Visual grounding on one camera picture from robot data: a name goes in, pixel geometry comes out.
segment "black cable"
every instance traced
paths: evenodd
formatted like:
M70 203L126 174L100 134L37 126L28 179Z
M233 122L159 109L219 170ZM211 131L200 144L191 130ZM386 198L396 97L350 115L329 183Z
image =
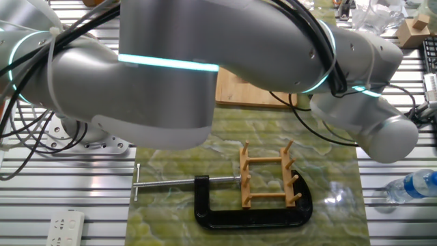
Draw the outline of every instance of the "black cable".
M270 95L272 95L276 100L278 100L279 102L283 103L284 105L287 105L288 107L290 106L289 103L286 103L284 100L280 99L276 94L274 94L273 92L269 92ZM311 111L311 109L301 109L300 107L294 107L296 110L299 111L304 111L304 112L309 112Z
M60 153L60 152L62 152L62 151L64 151L64 150L69 150L69 149L75 147L76 145L78 145L78 144L83 140L83 138L86 136L86 134L87 134L87 132L88 132L88 124L85 123L85 130L84 130L84 132L83 132L81 138L77 139L77 137L79 136L80 126L81 126L80 123L77 122L77 130L76 130L76 132L75 132L75 134L74 134L74 137L72 138L72 140L71 140L71 141L70 141L70 142L69 142L65 147L63 147L63 148L61 148L61 149L54 149L54 151L42 151L42 150L36 150L35 152L38 153L38 154L57 154L57 153ZM23 141L23 139L20 137L19 134L16 134L16 137L17 137L18 140L22 143L22 145L24 145L24 147L26 147L26 148L28 148L28 149L30 149L30 150L33 148L33 147L30 146L29 144L25 143L25 141ZM46 147L45 144L42 144L41 141L38 141L38 140L36 140L36 143L35 143L35 144L38 144L39 146L44 146L44 147Z
M27 60L31 59L34 55L36 55L36 53L38 53L40 50L42 49L42 47L29 52L26 55L23 55L22 57L18 58L17 60L15 60L14 62L12 62L10 65L7 65L5 68L3 68L2 70L0 70L0 77L2 77L3 75L5 75L6 73L8 73L10 70L13 70L15 68L17 68L19 65L25 63Z
M44 114L45 114L47 111L48 111L48 110L46 110L46 111L45 111L42 115L40 115L38 118L34 119L30 124L28 124L28 125L25 124L24 127L20 128L20 129L18 129L18 130L16 130L16 131L12 131L12 132L10 132L10 133L6 133L6 134L4 134L4 135L1 135L0 138L10 137L10 136L12 136L12 135L15 135L15 134L21 133L21 132L23 132L23 131L29 129L31 126L33 126L34 124L36 124L37 122L39 122L39 121L44 117Z
M48 117L47 121L44 123L44 126L42 127L42 131L40 133L40 135L38 136L38 141L41 141L41 138L44 134L44 131L46 130L48 123L50 122L50 120L52 119L52 117L55 115L55 113L51 113L50 116ZM29 155L27 156L27 158L25 159L25 161L23 161L23 164L21 164L21 166L11 175L7 176L7 177L3 177L0 176L0 181L8 181L13 179L15 176L17 176L21 170L23 170L23 168L25 168L25 166L27 165L27 163L29 162L30 158L32 158L33 154L36 151L36 148L38 147L38 143L36 143L33 148L31 149Z
M392 84L388 84L387 86L389 86L389 87L391 87L391 88L395 88L395 89L401 90L401 91L405 92L405 93L406 93L406 94L411 98L411 101L412 101L412 108L411 108L411 110L410 110L410 113L408 113L408 115L406 114L406 116L407 116L410 120L412 120L413 117L416 116L416 100L414 99L414 96L413 96L413 95L412 95L408 90L405 90L404 88L402 88L402 87L400 87L400 86L392 85Z
M332 65L335 51L333 50L332 44L330 43L326 32L314 18L314 16L297 0L286 0L296 10L291 9L287 4L282 2L282 0L271 1L276 3L278 6L287 11L288 14L291 14L295 18L298 17L296 15L296 13L298 13L300 19L303 19L306 22L306 25L302 25L302 27L309 27L305 28L306 34L311 38L315 49L320 54L320 59L324 64L325 69L328 70ZM348 89L346 77L341 71L338 62L335 62L335 69L333 69L330 74L332 76L329 76L327 80L330 85L331 94L335 95L337 93L346 92ZM336 88L335 78L340 82L339 88Z
M58 36L55 44L55 51L59 51L59 47L69 44L73 40L76 40L78 37L86 34L89 30L92 30L95 27L115 18L116 16L119 16L119 12L120 12L120 5L118 4L117 6L108 10L104 14L101 14L100 16L96 17L95 19L92 19L88 23L85 23L82 27L76 28L75 30L71 31L65 36ZM39 52L43 48L44 46L20 57L19 59L12 62L10 65L0 70L0 77L5 75L10 70L17 68L27 60L31 59L37 52Z
M336 136L336 137L338 137L338 138L340 138L342 140L350 141L350 142L354 142L355 143L355 140L347 139L345 137L342 137L342 136L336 134L331 128L329 128L329 126L327 125L327 123L325 121L322 120L322 123L325 126L326 130L328 130L328 132L330 132L332 135L334 135L334 136Z
M333 144L338 144L338 145L341 145L341 146L349 146L349 147L358 147L358 144L354 144L354 143L341 143L341 142L339 142L339 141L335 141L335 140L332 140L332 139L329 139L329 138L327 138L327 137L325 137L325 136L322 136L321 134L319 134L319 133L317 133L315 130L313 130L311 127L309 127L308 125L307 125L307 123L305 123L303 120L302 120L302 118L298 115L298 112L297 112L297 110L295 110L294 109L294 106L293 106L293 104L292 103L290 103L290 108L292 109L292 111L293 111L293 113L294 113L294 115L296 116L296 118L298 119L298 121L308 130L308 131L310 131L311 133L313 133L314 135L316 135L316 136L318 136L319 138L321 138L321 139L323 139L323 140L325 140L325 141L328 141L328 142L331 142L331 143L333 143Z
M48 151L42 151L42 150L36 150L35 152L37 152L38 154L56 154L56 153L59 153L59 152L61 152L61 151L64 151L64 150L68 150L68 149L70 149L70 148L72 148L72 147L70 147L73 143L74 143L74 141L77 139L77 137L79 136L79 131L80 131L80 123L79 122L77 122L77 128L76 128L76 132L75 132L75 134L74 134L74 137L72 138L72 140L70 141L70 143L68 143L64 148L62 148L62 149L55 149L55 148L52 148L52 147L50 147L50 148L48 148L49 150L52 150L51 152L48 152ZM28 149L32 149L32 147L30 146L30 145L28 145L27 143L26 143L26 141L24 141L21 137L20 137L20 135L19 134L15 134L16 135L16 138L22 143L22 145L24 145L24 147L26 147L26 148L28 148ZM45 148L47 148L48 146L47 145L45 145L45 144L43 144L43 143L41 143L41 142L39 142L38 143L38 145L41 145L42 147L45 147Z
M16 105L17 105L18 113L20 114L21 122L22 122L23 124L26 124L26 121L25 121L25 118L24 118L24 115L23 115L23 111L21 110L21 105L20 105L20 101L19 101L19 100L16 101ZM78 121L76 121L76 133L75 133L75 136L73 137L73 141L78 137L80 129L81 129L81 124L80 124ZM34 135L34 134L29 130L29 129L27 129L27 132L28 132L28 133L31 135L31 137L36 141L36 137L35 137L35 135ZM40 143L40 145L41 145L42 147L45 147L45 148L48 149L48 150L52 150L52 151L58 151L58 150L60 150L60 149L57 149L57 148L52 148L52 147L50 147L50 146L47 146L47 145L45 145L45 144L43 144L43 143Z
M380 86L378 86L378 87L372 87L372 88L370 88L370 89L365 89L365 90L363 90L363 91L349 92L349 93L343 94L343 95L341 95L341 96L337 96L337 95L333 95L333 96L334 96L335 98L343 98L343 97L345 97L345 96L349 96L349 95L353 95L353 94L358 94L358 93L362 93L362 92L366 92L366 91L370 91L370 92L372 92L372 90L381 89L381 88L383 88L384 86L387 86L387 85L380 85Z
M119 10L120 6L117 5L116 7L110 9L109 11L105 12L104 14L100 15L99 17L89 21L88 23L84 24L82 27L79 27L69 33L69 35L66 36L65 40L60 41L55 45L55 52L59 52L63 47L65 47L67 44L71 43L73 40L77 39L78 37L82 36L84 33L87 33L89 30L96 28L97 26L114 19L115 17L119 16ZM40 68L46 61L47 61L48 53L42 57L39 61L37 61L27 72L27 74L24 76L21 83L16 88L15 92L12 94L12 97L10 99L10 103L5 110L5 113L3 114L3 119L0 122L0 133L2 133L5 129L6 123L8 121L9 115L11 114L12 108L15 104L15 102L18 99L18 96L20 93L24 90L24 87L29 82L30 78L33 76L34 72Z

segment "clear plastic bag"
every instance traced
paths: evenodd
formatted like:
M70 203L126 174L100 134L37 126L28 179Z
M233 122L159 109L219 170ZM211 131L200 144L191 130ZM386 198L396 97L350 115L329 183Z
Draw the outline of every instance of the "clear plastic bag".
M306 7L307 10L314 9L314 0L299 0L302 5Z
M387 28L398 27L404 19L401 0L355 0L352 28L381 35Z

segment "wooden block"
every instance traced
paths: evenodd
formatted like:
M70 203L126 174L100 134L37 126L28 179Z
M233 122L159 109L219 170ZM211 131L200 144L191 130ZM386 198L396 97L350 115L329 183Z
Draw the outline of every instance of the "wooden block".
M429 24L430 17L425 14L419 14L412 23L412 27L418 30L423 30Z
M246 153L248 146L249 146L249 141L246 140L246 143L244 144L244 147L243 147L243 154Z
M281 153L281 168L282 168L282 181L284 182L284 192L285 192L285 205L289 207L296 206L296 203L292 201L294 197L294 189L293 186L288 186L287 184L292 180L292 171L286 168L287 164L290 161L290 154L284 153L285 148L281 148L279 151Z
M292 147L293 142L294 142L294 140L291 140L290 142L288 142L287 147L285 147L285 149L284 149L284 151L285 151L284 153L288 152L289 148Z
M252 176L249 174L246 179L244 179L243 185L246 187L249 185L249 181L251 181Z
M281 92L275 94L288 103L288 94ZM216 102L218 104L254 107L287 107L273 98L268 91L243 81L224 68L220 68L217 76ZM294 106L297 106L297 95L292 95L292 102Z
M414 20L406 19L396 32L402 48L417 48L426 37L430 36L428 27L418 30L413 27Z
M263 163L263 162L279 162L282 161L281 157L256 157L248 158L250 163Z
M246 199L244 199L244 204L248 204L249 202L251 202L251 200L252 200L252 195L248 194Z
M244 164L246 163L246 160L249 158L249 151L247 150L244 154L243 154L243 148L240 149L240 173L242 177L247 177L249 174L249 166L246 167L246 169L244 169ZM244 186L243 184L241 185L241 207L243 208L251 208L251 201L250 198L249 200L246 200L248 198L248 196L251 194L251 187L250 185L246 185Z
M285 193L252 193L252 197L285 197Z

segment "blue bottle label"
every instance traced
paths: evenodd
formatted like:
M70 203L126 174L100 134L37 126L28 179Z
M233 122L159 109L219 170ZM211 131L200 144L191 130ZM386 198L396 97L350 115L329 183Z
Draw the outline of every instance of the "blue bottle label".
M414 185L412 183L412 175L413 174L408 174L405 178L404 178L404 188L407 191L408 195L410 195L413 198L424 198L426 196L420 194L415 188Z

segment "black clamp jaw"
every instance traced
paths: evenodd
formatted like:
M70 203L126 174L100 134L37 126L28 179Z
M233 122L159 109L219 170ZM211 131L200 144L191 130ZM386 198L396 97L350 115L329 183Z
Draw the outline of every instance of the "black clamp jaw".
M308 222L313 213L313 201L307 183L299 178L293 188L302 194L292 208L220 210L210 209L210 177L195 177L194 213L197 223L209 230L248 230L293 228Z

